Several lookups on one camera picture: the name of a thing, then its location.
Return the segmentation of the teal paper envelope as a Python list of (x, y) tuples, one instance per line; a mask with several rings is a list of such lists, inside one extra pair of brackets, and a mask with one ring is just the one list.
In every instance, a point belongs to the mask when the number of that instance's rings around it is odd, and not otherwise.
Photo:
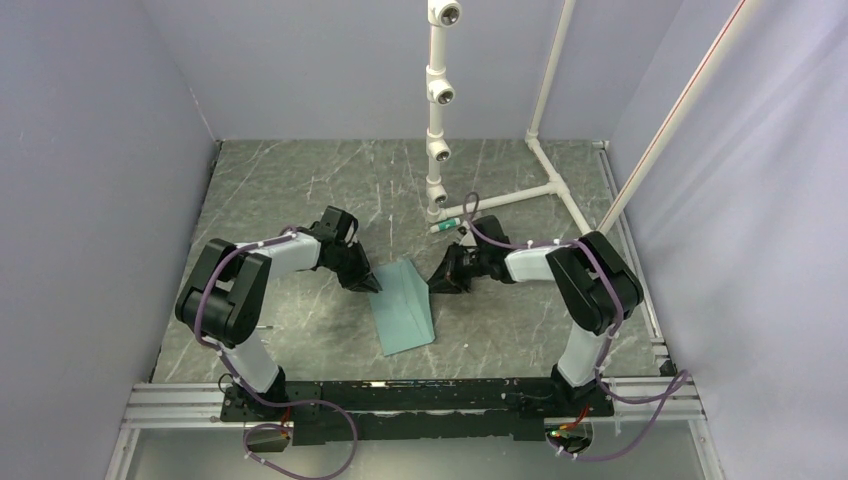
[(435, 329), (429, 286), (409, 259), (376, 268), (382, 286), (369, 304), (384, 356), (431, 344)]

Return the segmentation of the green white glue stick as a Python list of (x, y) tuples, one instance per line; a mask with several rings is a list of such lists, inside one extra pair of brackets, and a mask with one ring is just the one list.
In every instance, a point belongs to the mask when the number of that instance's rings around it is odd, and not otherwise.
[(442, 221), (442, 222), (439, 222), (439, 223), (436, 223), (436, 224), (430, 226), (429, 232), (430, 233), (438, 233), (438, 232), (447, 231), (447, 230), (456, 228), (460, 224), (461, 224), (461, 221), (456, 219), (456, 218), (445, 220), (445, 221)]

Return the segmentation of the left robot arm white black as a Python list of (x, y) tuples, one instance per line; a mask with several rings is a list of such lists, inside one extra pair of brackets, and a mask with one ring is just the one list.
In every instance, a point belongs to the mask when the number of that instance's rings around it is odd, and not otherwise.
[(340, 286), (378, 293), (381, 285), (357, 239), (358, 220), (334, 206), (309, 227), (288, 227), (250, 243), (209, 241), (175, 304), (175, 317), (212, 349), (237, 385), (249, 392), (248, 407), (264, 420), (287, 406), (284, 370), (262, 344), (257, 325), (268, 284), (284, 275), (327, 269)]

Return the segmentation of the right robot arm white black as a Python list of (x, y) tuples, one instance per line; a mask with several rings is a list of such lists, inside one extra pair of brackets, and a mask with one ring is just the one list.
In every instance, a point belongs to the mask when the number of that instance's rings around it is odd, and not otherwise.
[(598, 388), (612, 337), (645, 300), (635, 273), (599, 231), (566, 243), (518, 247), (499, 220), (486, 215), (448, 246), (427, 284), (433, 294), (462, 294), (482, 277), (503, 284), (556, 284), (572, 327), (552, 368), (551, 401), (564, 415), (578, 413)]

